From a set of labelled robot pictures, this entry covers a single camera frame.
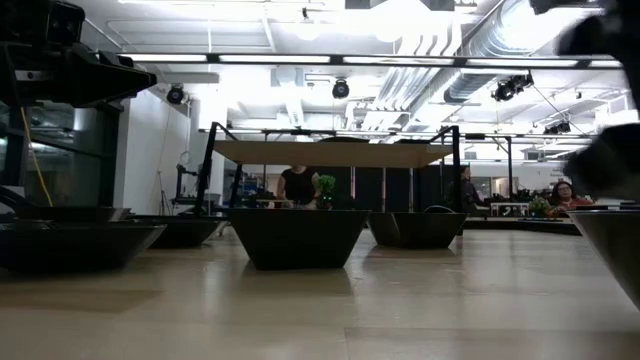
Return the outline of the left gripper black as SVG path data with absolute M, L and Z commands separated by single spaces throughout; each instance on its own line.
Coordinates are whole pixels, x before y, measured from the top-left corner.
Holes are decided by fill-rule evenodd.
M 59 51 L 0 42 L 0 101 L 10 106 L 37 101 L 96 104 L 135 97 L 157 84 L 157 75 L 137 69 L 130 57 L 74 45 L 74 95 Z

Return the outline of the black wavy-rim bowl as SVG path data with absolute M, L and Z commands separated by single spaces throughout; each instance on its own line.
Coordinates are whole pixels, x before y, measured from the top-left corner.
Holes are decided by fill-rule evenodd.
M 203 242 L 220 232 L 227 223 L 225 216 L 130 215 L 128 219 L 145 224 L 165 226 L 165 230 L 150 246 L 151 249 L 199 247 Z

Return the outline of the black square flared bowl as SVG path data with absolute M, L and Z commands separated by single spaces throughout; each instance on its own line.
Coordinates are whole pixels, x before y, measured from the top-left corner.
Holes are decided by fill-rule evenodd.
M 569 217 L 640 311 L 640 209 L 576 210 Z
M 0 214 L 0 222 L 9 220 L 42 220 L 68 223 L 117 222 L 130 214 L 129 208 L 113 207 L 33 207 Z
M 378 245 L 404 249 L 445 249 L 467 219 L 462 213 L 371 213 L 368 227 Z
M 344 267 L 368 217 L 361 210 L 228 211 L 246 253 L 261 271 Z

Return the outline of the person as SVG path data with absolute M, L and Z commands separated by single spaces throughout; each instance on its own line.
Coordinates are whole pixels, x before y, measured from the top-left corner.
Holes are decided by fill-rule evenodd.
M 579 206 L 592 204 L 591 200 L 578 197 L 570 183 L 559 181 L 552 189 L 550 207 L 546 210 L 546 215 L 548 217 L 562 217 L 568 211 L 575 210 Z
M 282 208 L 315 209 L 320 196 L 319 174 L 312 168 L 294 165 L 280 174 L 276 197 Z
M 480 199 L 471 181 L 471 170 L 469 166 L 460 167 L 460 184 L 462 210 L 469 215 L 478 214 L 479 208 L 484 205 L 484 202 Z

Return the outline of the low green potted plant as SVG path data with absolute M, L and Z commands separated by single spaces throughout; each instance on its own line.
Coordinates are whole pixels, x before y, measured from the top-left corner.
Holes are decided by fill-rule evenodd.
M 538 196 L 529 202 L 529 213 L 535 218 L 550 218 L 554 216 L 554 207 L 546 198 Z

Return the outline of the dark glass partition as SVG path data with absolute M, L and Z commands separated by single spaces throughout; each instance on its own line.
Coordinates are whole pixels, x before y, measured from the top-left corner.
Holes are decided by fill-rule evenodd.
M 113 204 L 119 105 L 0 102 L 0 185 L 40 206 Z

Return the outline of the white low table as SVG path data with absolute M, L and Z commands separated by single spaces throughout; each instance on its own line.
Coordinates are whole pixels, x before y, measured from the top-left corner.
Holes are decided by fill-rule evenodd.
M 530 214 L 528 203 L 493 202 L 490 204 L 492 217 L 524 218 Z

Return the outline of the black background stand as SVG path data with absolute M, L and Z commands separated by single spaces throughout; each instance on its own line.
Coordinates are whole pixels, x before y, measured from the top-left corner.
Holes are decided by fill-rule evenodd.
M 185 175 L 189 175 L 195 178 L 199 177 L 199 173 L 197 171 L 189 170 L 188 165 L 191 161 L 191 153 L 188 150 L 185 150 L 180 154 L 179 161 L 176 165 L 176 186 L 175 186 L 175 195 L 172 200 L 173 208 L 176 208 L 179 205 L 179 200 L 183 198 L 183 178 Z

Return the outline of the black metal shelf leg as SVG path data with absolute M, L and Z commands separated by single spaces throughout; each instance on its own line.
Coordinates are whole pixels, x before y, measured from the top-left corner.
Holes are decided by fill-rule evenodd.
M 452 154 L 453 154 L 453 182 L 451 186 L 451 195 L 453 199 L 450 200 L 451 209 L 456 213 L 462 212 L 462 189 L 461 189 L 461 162 L 460 162 L 460 130 L 457 125 L 448 126 L 438 132 L 436 136 L 432 138 L 432 142 L 437 139 L 442 141 L 450 135 L 452 140 Z
M 203 167 L 198 175 L 196 202 L 193 209 L 193 215 L 196 218 L 199 218 L 202 216 L 204 194 L 210 184 L 210 175 L 211 175 L 211 169 L 212 169 L 212 155 L 214 152 L 218 129 L 222 130 L 223 133 L 229 136 L 233 141 L 238 140 L 238 138 L 235 135 L 233 135 L 225 126 L 223 126 L 219 122 L 211 123 L 208 140 L 207 140 L 207 144 L 204 152 Z M 231 197 L 229 199 L 230 208 L 235 208 L 237 205 L 237 202 L 239 199 L 238 189 L 239 189 L 239 183 L 240 183 L 242 174 L 243 174 L 243 165 L 238 163 L 236 166 L 234 180 L 232 182 L 232 187 L 231 187 Z

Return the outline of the black rounded glossy bowl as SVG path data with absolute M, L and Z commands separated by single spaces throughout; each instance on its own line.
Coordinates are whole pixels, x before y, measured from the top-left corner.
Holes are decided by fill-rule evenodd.
M 0 224 L 0 268 L 21 274 L 109 271 L 127 266 L 164 232 L 136 222 Z

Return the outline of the raised wooden shelf board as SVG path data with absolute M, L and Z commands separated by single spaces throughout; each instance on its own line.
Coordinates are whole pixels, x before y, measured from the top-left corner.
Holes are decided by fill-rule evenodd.
M 422 168 L 453 153 L 449 145 L 233 140 L 214 150 L 239 164 L 369 168 Z

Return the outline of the small green potted plant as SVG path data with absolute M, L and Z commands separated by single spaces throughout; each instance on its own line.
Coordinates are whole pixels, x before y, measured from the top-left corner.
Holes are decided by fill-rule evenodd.
M 333 176 L 319 174 L 314 175 L 314 200 L 317 209 L 329 210 L 332 208 L 334 202 L 335 182 L 336 179 Z

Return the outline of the dark room divider panels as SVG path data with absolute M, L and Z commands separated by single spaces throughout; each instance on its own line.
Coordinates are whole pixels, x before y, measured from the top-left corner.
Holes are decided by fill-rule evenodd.
M 453 166 L 318 167 L 316 171 L 336 179 L 333 210 L 455 212 L 450 205 Z

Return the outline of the black aluminium table rail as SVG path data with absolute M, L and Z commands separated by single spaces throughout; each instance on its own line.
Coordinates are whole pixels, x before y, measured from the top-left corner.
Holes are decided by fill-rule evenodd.
M 566 219 L 468 218 L 465 230 L 514 230 L 580 236 L 579 229 Z

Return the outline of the overhead frame bar with lights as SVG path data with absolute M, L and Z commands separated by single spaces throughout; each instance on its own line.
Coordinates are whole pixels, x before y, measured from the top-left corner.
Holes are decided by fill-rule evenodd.
M 122 53 L 137 63 L 320 65 L 415 68 L 621 70 L 617 60 L 588 57 L 455 57 L 397 55 L 298 55 L 244 53 Z

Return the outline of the silver ceiling duct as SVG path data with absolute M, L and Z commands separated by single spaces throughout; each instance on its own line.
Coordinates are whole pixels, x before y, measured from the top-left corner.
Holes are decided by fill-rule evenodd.
M 542 19 L 534 13 L 529 0 L 504 0 L 462 47 L 466 57 L 523 57 L 544 45 L 546 35 L 533 35 Z M 495 78 L 494 74 L 471 73 L 470 69 L 457 69 L 450 86 L 444 91 L 447 103 L 464 103 L 480 88 Z

